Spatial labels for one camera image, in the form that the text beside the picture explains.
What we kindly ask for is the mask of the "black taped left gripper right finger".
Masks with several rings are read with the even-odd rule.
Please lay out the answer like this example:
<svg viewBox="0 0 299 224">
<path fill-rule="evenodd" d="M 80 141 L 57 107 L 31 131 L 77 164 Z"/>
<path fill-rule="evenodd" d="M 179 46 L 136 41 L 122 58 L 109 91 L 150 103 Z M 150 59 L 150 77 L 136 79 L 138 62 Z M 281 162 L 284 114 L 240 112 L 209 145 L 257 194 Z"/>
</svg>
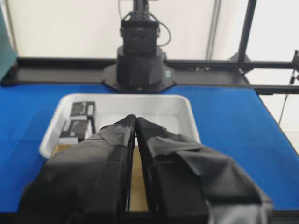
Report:
<svg viewBox="0 0 299 224">
<path fill-rule="evenodd" d="M 272 201 L 230 156 L 139 117 L 149 209 L 167 224 L 268 224 Z"/>
</svg>

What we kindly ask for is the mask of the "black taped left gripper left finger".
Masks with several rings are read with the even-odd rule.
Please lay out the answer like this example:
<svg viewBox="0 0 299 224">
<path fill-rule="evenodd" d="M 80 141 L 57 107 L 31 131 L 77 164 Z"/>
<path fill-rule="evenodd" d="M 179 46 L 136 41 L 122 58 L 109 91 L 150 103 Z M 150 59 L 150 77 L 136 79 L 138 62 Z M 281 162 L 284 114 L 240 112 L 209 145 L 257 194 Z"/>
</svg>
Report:
<svg viewBox="0 0 299 224">
<path fill-rule="evenodd" d="M 17 224 L 115 224 L 126 209 L 135 115 L 56 153 L 24 190 Z"/>
</svg>

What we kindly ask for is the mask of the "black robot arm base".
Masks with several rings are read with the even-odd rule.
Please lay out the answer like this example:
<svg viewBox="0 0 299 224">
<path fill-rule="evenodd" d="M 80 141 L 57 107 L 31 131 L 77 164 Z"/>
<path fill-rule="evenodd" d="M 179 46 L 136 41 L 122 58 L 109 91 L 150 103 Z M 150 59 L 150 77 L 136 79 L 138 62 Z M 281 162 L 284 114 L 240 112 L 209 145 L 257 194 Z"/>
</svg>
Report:
<svg viewBox="0 0 299 224">
<path fill-rule="evenodd" d="M 102 83 L 123 93 L 159 93 L 176 84 L 175 71 L 157 44 L 161 22 L 149 11 L 147 0 L 135 0 L 121 19 L 123 45 L 114 65 L 104 69 Z"/>
</svg>

